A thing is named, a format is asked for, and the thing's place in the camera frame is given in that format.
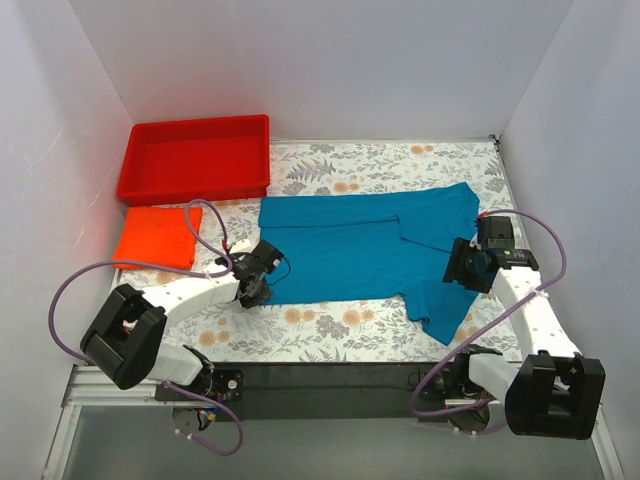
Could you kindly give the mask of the teal t shirt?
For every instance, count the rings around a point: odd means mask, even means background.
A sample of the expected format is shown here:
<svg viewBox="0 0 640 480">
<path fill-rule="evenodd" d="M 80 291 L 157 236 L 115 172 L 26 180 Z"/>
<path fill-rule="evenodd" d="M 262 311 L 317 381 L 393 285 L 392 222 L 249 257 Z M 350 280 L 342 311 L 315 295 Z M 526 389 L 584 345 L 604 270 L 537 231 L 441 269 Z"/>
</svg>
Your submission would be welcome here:
<svg viewBox="0 0 640 480">
<path fill-rule="evenodd" d="M 476 295 L 443 276 L 456 239 L 475 234 L 480 200 L 467 183 L 423 191 L 266 197 L 261 239 L 286 259 L 272 305 L 401 296 L 410 320 L 447 345 Z"/>
</svg>

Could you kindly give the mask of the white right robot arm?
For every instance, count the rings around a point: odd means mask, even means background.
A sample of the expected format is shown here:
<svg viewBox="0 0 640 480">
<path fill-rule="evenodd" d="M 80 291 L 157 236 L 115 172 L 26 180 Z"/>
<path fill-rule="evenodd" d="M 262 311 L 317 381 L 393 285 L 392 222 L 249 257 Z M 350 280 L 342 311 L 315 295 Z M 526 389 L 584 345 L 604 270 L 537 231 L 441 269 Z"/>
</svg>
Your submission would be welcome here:
<svg viewBox="0 0 640 480">
<path fill-rule="evenodd" d="M 516 435 L 589 439 L 606 378 L 602 363 L 585 357 L 562 329 L 533 253 L 515 245 L 508 211 L 481 214 L 475 224 L 473 239 L 455 240 L 443 280 L 493 293 L 511 308 L 523 360 L 514 366 L 495 349 L 469 345 L 454 358 L 454 389 L 469 398 L 485 390 Z"/>
</svg>

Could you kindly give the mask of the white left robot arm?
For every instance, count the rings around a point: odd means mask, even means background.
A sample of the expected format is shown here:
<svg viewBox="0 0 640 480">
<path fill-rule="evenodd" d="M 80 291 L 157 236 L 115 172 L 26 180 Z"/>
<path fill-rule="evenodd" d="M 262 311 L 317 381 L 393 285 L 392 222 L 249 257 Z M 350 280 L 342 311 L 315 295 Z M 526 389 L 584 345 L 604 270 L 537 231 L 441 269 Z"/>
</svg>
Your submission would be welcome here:
<svg viewBox="0 0 640 480">
<path fill-rule="evenodd" d="M 261 306 L 272 297 L 267 276 L 287 263 L 274 246 L 242 241 L 203 272 L 139 290 L 116 287 L 84 334 L 80 348 L 122 390 L 143 380 L 171 382 L 200 400 L 212 394 L 214 364 L 189 346 L 164 340 L 170 327 L 219 304 Z"/>
</svg>

